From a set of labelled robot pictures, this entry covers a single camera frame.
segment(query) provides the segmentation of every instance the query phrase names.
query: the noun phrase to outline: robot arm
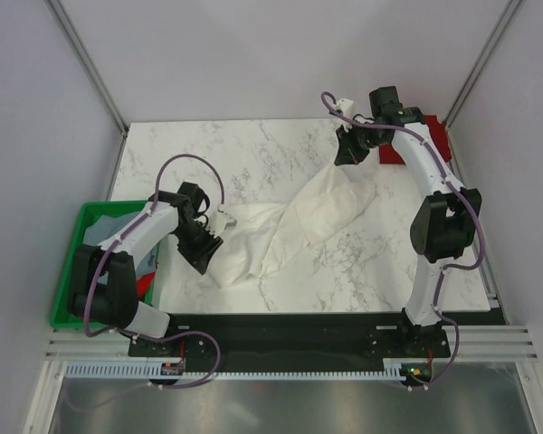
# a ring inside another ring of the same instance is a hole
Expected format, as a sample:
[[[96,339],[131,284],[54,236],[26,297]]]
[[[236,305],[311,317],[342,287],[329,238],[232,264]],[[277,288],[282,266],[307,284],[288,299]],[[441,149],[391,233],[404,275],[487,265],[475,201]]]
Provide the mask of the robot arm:
[[[174,233],[181,255],[201,274],[205,274],[209,260],[223,243],[203,224],[195,220],[202,213],[202,203],[209,207],[209,198],[196,184],[183,183],[177,193],[159,192],[158,202],[151,212],[153,197],[143,211],[148,217],[134,229],[127,225],[116,235],[98,246],[80,246],[74,253],[71,271],[69,311],[82,317],[95,269],[113,242],[120,245],[109,255],[103,274],[107,283],[98,283],[90,307],[90,318],[107,326],[114,326],[136,334],[155,338],[166,335],[171,316],[138,299],[137,265],[164,237]]]
[[[375,124],[403,127],[414,131],[427,143],[433,143],[420,109],[405,108],[398,100],[395,87],[371,92],[370,105]],[[352,118],[355,111],[349,99],[340,99],[337,109],[346,118]],[[357,165],[364,161],[370,149],[388,143],[405,160],[423,204],[410,228],[410,240],[418,261],[413,292],[404,312],[409,327],[420,329],[435,325],[439,317],[433,310],[433,298],[443,267],[461,257],[464,249],[472,244],[475,233],[471,216],[447,187],[445,179],[460,190],[477,215],[481,208],[479,191],[464,188],[435,146],[427,148],[400,129],[362,128],[343,121],[337,136],[336,165]]]

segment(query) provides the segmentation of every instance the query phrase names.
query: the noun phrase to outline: red object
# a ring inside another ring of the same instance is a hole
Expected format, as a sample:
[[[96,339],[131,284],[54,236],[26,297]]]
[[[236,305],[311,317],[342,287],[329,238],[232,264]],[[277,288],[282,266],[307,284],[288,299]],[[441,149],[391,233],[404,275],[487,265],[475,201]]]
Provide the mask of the red object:
[[[153,283],[153,278],[155,278],[155,273],[149,273],[137,280],[137,295],[139,298],[143,298],[147,294],[151,283]]]
[[[444,123],[439,122],[435,115],[426,115],[426,124],[431,131],[434,145],[441,154],[445,162],[449,162],[452,158],[451,149],[449,148],[449,138],[444,130]],[[392,148],[391,145],[383,145],[378,148],[378,156],[381,165],[403,165],[405,161]]]

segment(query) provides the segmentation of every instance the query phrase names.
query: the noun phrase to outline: marble tabletop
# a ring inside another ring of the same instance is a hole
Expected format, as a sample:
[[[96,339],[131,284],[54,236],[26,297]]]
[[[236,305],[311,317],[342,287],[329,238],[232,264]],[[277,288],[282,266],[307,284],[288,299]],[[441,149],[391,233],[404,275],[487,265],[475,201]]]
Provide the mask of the marble tabletop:
[[[217,168],[228,203],[286,203],[333,161],[336,126],[332,119],[132,124],[111,200],[149,197],[159,167],[175,154],[192,153]],[[221,289],[191,268],[176,251],[176,238],[167,237],[154,304],[178,313],[399,311],[412,291],[416,254],[408,229],[422,199],[405,166],[380,165],[377,152],[363,164],[376,188],[366,211],[270,276]],[[199,184],[218,202],[215,178],[201,163],[175,161],[161,189],[176,191],[183,181]],[[473,263],[472,249],[459,262]],[[443,291],[443,310],[490,308],[476,270],[451,270]]]

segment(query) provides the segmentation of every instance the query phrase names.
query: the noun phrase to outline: white towel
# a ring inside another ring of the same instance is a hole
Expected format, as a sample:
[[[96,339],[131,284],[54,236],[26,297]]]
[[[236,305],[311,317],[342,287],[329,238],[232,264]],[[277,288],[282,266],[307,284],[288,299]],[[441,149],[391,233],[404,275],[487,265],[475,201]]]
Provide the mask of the white towel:
[[[219,210],[209,218],[209,229],[224,244],[212,257],[207,273],[224,288],[279,271],[302,250],[326,241],[352,222],[375,193],[367,165],[329,164],[290,203],[241,204]]]

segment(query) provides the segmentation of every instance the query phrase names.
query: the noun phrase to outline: green plastic tray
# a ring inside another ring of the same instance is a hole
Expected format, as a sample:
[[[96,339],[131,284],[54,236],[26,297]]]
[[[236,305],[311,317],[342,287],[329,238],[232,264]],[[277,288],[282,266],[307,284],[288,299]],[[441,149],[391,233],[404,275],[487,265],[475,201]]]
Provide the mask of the green plastic tray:
[[[141,211],[147,201],[126,201],[126,202],[90,202],[85,203],[74,227],[71,246],[64,261],[61,281],[56,291],[56,299],[52,307],[51,326],[53,328],[82,328],[82,320],[69,313],[67,304],[69,299],[69,285],[71,283],[72,256],[82,244],[84,232],[92,226],[102,215],[120,217],[130,212]],[[151,284],[145,295],[145,303],[151,304],[153,297],[153,285]],[[91,321],[92,327],[102,324]]]

